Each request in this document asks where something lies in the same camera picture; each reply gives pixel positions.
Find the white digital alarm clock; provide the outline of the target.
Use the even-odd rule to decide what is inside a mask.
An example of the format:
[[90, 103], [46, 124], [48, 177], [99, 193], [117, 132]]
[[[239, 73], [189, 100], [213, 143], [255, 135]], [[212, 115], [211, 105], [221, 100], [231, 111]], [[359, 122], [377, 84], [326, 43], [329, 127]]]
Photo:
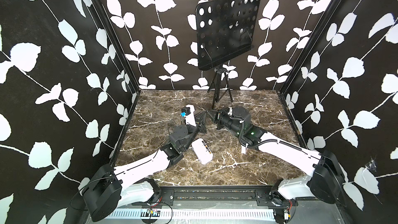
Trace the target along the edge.
[[210, 151], [203, 139], [197, 139], [192, 143], [194, 153], [202, 165], [206, 165], [213, 159], [213, 153]]

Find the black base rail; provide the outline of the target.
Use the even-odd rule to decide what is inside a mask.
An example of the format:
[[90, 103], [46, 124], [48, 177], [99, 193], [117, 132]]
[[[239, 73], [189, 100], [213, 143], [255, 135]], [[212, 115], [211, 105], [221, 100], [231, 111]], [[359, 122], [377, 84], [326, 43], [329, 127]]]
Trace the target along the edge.
[[162, 200], [173, 205], [177, 201], [254, 202], [257, 206], [279, 208], [271, 201], [272, 186], [161, 186]]

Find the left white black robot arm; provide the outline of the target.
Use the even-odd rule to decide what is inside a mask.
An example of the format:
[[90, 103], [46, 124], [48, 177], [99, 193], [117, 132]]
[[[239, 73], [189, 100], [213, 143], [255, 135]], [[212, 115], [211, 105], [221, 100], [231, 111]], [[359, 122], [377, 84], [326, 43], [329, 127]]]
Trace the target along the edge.
[[100, 167], [80, 189], [93, 222], [109, 216], [117, 207], [130, 203], [156, 204], [161, 190], [148, 176], [176, 165], [199, 133], [206, 133], [206, 111], [186, 118], [169, 135], [169, 141], [153, 154], [125, 166]]

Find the white battery cover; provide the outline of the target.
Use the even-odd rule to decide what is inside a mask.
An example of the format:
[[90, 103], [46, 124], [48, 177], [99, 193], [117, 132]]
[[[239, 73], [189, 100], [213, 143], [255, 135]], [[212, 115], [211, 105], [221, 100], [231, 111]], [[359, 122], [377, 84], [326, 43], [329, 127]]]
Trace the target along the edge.
[[246, 148], [246, 146], [241, 146], [241, 153], [242, 154], [246, 154], [246, 150], [247, 150], [247, 148]]

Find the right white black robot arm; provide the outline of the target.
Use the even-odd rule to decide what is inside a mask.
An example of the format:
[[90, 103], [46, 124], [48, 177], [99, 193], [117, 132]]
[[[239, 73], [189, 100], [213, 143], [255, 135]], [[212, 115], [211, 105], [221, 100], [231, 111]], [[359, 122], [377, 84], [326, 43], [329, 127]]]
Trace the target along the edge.
[[301, 148], [278, 138], [252, 124], [251, 114], [241, 106], [209, 110], [207, 113], [218, 129], [228, 130], [237, 137], [242, 147], [271, 154], [305, 173], [305, 176], [275, 183], [267, 196], [275, 205], [307, 197], [328, 204], [343, 199], [345, 176], [334, 153]]

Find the black perforated music stand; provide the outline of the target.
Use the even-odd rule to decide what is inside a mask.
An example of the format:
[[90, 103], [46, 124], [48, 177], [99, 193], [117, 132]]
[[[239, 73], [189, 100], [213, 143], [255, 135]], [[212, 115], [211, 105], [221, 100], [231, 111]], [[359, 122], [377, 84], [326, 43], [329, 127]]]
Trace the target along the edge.
[[214, 104], [232, 94], [224, 64], [253, 49], [260, 2], [213, 0], [196, 6], [198, 68], [215, 72], [209, 85], [214, 90]]

